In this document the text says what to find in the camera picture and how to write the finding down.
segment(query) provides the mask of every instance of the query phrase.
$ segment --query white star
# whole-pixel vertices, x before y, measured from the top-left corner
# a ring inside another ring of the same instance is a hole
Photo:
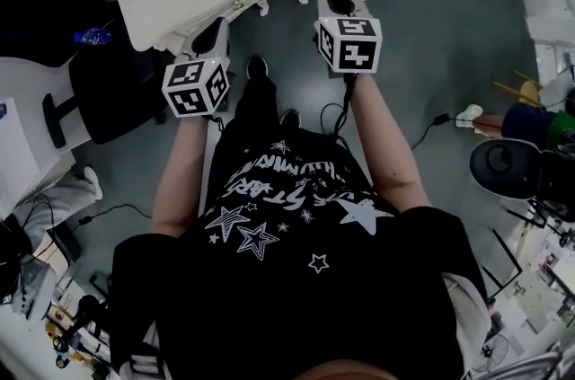
[[[340,224],[358,222],[372,235],[376,234],[376,218],[393,217],[392,214],[375,209],[374,202],[371,199],[364,199],[359,204],[351,203],[345,199],[336,199],[336,201],[348,211],[348,214],[341,220]]]
[[[324,254],[324,255],[312,254],[312,261],[310,261],[307,266],[313,268],[315,270],[315,272],[319,275],[320,271],[322,271],[323,269],[329,269],[330,268],[330,266],[325,261],[326,255],[327,254]]]
[[[227,237],[230,235],[234,224],[241,224],[242,222],[249,222],[250,219],[244,216],[240,216],[243,206],[234,209],[233,211],[228,211],[226,208],[222,207],[222,215],[214,220],[211,224],[206,226],[206,230],[212,226],[222,227],[222,237],[224,238],[224,243],[227,241]]]
[[[301,213],[300,217],[302,217],[307,224],[309,224],[312,220],[315,220],[315,219],[312,217],[312,213],[309,212],[309,211],[307,211],[307,210],[305,210],[305,209],[302,210],[302,213]]]
[[[296,187],[304,187],[311,179],[304,177],[301,181],[296,182]]]
[[[291,152],[291,150],[286,146],[285,141],[278,142],[277,144],[271,144],[271,150],[279,150],[283,155],[286,154],[286,150]]]
[[[243,252],[250,250],[258,259],[260,259],[260,261],[263,261],[263,255],[266,252],[266,244],[271,244],[279,241],[279,238],[266,233],[265,224],[261,224],[255,230],[250,230],[245,226],[238,226],[237,229],[245,238],[237,251]]]

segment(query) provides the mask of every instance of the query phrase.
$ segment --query shoe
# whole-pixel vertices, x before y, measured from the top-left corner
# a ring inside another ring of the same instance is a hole
[[[252,78],[257,78],[258,76],[268,76],[268,64],[262,56],[255,54],[248,61],[245,73],[248,75],[250,80]]]
[[[279,124],[286,128],[301,128],[302,127],[302,117],[299,111],[294,109],[289,109],[284,113],[279,119]]]
[[[84,177],[87,181],[89,181],[93,185],[96,201],[100,201],[100,199],[104,198],[104,193],[102,191],[102,187],[100,186],[100,182],[98,181],[96,171],[92,169],[90,166],[85,166]]]
[[[473,120],[483,115],[483,109],[479,105],[472,103],[469,107],[456,116],[456,126],[458,128],[473,128]]]

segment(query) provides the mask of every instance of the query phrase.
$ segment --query forearm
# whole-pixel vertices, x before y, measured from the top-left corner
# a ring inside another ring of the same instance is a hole
[[[379,196],[400,211],[430,206],[410,146],[371,75],[358,75],[351,108]]]
[[[180,236],[198,219],[208,121],[182,119],[155,194],[152,230]]]

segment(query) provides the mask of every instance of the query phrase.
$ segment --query gray floor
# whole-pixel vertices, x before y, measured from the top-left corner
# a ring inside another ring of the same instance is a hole
[[[512,69],[536,75],[521,0],[370,0],[368,6],[381,20],[385,37],[377,83],[410,142],[437,115],[455,116],[471,102],[486,112],[505,112],[512,100],[494,90],[491,82],[518,86]],[[328,80],[312,44],[314,19],[315,0],[307,6],[297,0],[272,0],[265,18],[251,9],[233,23],[230,70],[240,74],[232,92],[233,106],[245,83],[244,63],[257,52],[269,61],[280,110],[296,108],[304,127],[320,130],[323,105],[341,102],[343,85]],[[328,114],[328,123],[334,122],[335,112]],[[147,123],[108,145],[78,148],[77,160],[96,170],[105,194],[88,213],[124,202],[150,212],[176,126],[175,119],[162,127]],[[352,120],[342,134],[363,161]],[[471,179],[468,158],[481,139],[450,122],[433,128],[415,154],[434,205],[462,218],[479,261],[505,279],[511,267],[488,228],[509,236],[517,222]],[[95,270],[109,272],[114,246],[145,232],[146,225],[145,219],[122,209],[79,228],[84,257],[75,271],[80,281]],[[408,257],[409,244],[403,247]]]

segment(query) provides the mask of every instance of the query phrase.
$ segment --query white shoe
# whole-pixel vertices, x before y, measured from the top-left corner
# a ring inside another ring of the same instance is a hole
[[[93,189],[96,192],[96,200],[99,201],[100,199],[104,198],[104,193],[102,191],[102,187],[100,187],[100,182],[98,181],[98,176],[96,175],[96,171],[92,169],[90,166],[84,167],[84,177],[87,181],[89,181],[93,185]]]
[[[456,126],[458,128],[473,128],[473,120],[483,115],[483,109],[479,105],[472,103],[469,107],[456,116]]]

